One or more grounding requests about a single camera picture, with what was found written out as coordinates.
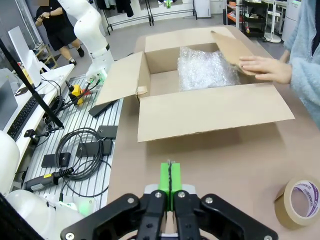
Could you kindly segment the person's right hand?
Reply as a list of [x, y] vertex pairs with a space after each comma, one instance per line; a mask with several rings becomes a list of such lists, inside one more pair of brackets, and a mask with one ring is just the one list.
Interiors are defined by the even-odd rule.
[[282, 56], [280, 57], [279, 61], [286, 64], [290, 59], [290, 54], [291, 54], [291, 52], [289, 50], [285, 49]]

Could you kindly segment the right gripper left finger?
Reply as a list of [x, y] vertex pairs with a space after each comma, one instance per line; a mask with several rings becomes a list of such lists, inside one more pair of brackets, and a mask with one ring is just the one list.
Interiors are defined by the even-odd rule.
[[159, 240], [169, 196], [168, 162], [160, 165], [160, 183], [146, 187], [142, 197], [126, 193], [100, 210], [66, 227], [62, 240], [119, 240], [137, 231], [136, 240]]

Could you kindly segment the person's left hand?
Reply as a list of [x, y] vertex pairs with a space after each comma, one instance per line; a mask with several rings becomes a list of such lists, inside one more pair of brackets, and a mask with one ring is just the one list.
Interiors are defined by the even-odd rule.
[[240, 67], [255, 74], [259, 81], [272, 81], [279, 84], [289, 84], [292, 79], [292, 66], [274, 58], [261, 56], [240, 57]]

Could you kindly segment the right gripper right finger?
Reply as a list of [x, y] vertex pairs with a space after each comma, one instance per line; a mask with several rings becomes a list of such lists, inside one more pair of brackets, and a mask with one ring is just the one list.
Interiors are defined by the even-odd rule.
[[218, 240], [277, 240], [278, 234], [216, 194], [198, 197], [183, 190], [179, 163], [170, 164], [170, 209], [180, 240], [201, 240], [200, 231]]

